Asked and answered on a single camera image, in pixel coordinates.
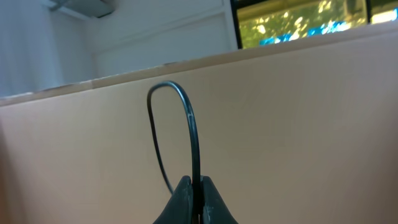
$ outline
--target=black object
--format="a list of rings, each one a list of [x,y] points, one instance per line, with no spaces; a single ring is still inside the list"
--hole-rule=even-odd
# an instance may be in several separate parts
[[[152,113],[151,98],[153,92],[161,87],[169,86],[177,91],[182,100],[182,104],[187,116],[191,149],[192,149],[192,183],[191,178],[184,176],[177,185],[175,191],[165,173],[162,158],[159,152],[157,136],[155,130],[154,115]],[[164,208],[163,212],[154,222],[155,224],[187,224],[187,223],[204,223],[204,224],[235,224],[237,223],[228,211],[223,199],[218,193],[216,187],[210,177],[200,175],[200,150],[198,131],[195,122],[195,116],[191,102],[184,89],[173,81],[161,82],[153,86],[147,95],[147,107],[152,128],[152,137],[156,150],[157,159],[160,170],[167,187],[172,193],[172,197]]]
[[[230,0],[232,20],[234,22],[235,37],[238,49],[243,49],[241,29],[239,28],[238,11],[236,9],[235,2],[236,0]]]
[[[366,22],[370,24],[372,22],[372,7],[377,6],[375,1],[365,0],[365,8],[366,8]]]

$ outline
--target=black cable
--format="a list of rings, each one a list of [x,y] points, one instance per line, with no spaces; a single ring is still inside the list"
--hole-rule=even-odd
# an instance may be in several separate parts
[[[152,113],[152,104],[151,104],[151,97],[155,90],[158,88],[169,86],[172,87],[175,91],[177,91],[178,95],[182,100],[182,104],[185,109],[185,114],[187,116],[188,121],[188,128],[189,128],[189,135],[191,139],[191,149],[192,149],[192,189],[193,189],[193,201],[198,202],[201,201],[201,188],[200,188],[200,152],[199,152],[199,138],[198,138],[198,131],[197,125],[195,122],[195,116],[193,115],[193,109],[191,102],[185,93],[184,89],[177,83],[173,81],[165,81],[154,85],[148,92],[147,95],[147,107],[148,107],[148,114],[149,114],[149,121],[150,121],[150,128],[152,129],[152,137],[154,139],[154,145],[156,150],[157,160],[159,162],[160,170],[162,171],[162,175],[167,187],[170,190],[170,193],[173,193],[173,187],[171,186],[169,179],[167,178],[166,172],[163,167],[162,158],[159,152],[159,145],[157,143],[157,136],[155,130],[155,122],[154,122],[154,115]]]

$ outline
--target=brown cardboard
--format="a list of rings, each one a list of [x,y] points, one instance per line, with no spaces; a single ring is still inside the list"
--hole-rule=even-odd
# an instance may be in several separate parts
[[[202,174],[238,222],[397,223],[397,38],[388,32],[3,106],[13,221],[152,223],[170,194],[146,93],[174,80],[195,110]],[[153,97],[175,186],[191,172],[186,119],[171,89]]]
[[[91,90],[92,81],[88,80],[81,83],[75,83],[65,86],[60,86],[56,88],[51,88],[48,90],[38,91],[36,93],[24,93],[16,96],[8,96],[0,99],[0,106],[13,105],[16,103],[23,103],[33,100],[40,100],[44,98],[50,98],[54,96],[61,96],[70,93],[77,93],[80,91]]]

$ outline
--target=tree foliage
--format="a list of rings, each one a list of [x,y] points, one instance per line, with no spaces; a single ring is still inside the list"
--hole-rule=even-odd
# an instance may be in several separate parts
[[[260,40],[292,34],[296,38],[307,36],[308,30],[333,21],[350,20],[350,26],[365,23],[362,12],[353,18],[345,15],[345,0],[316,2],[304,7],[280,11],[239,23],[244,48],[257,47]]]

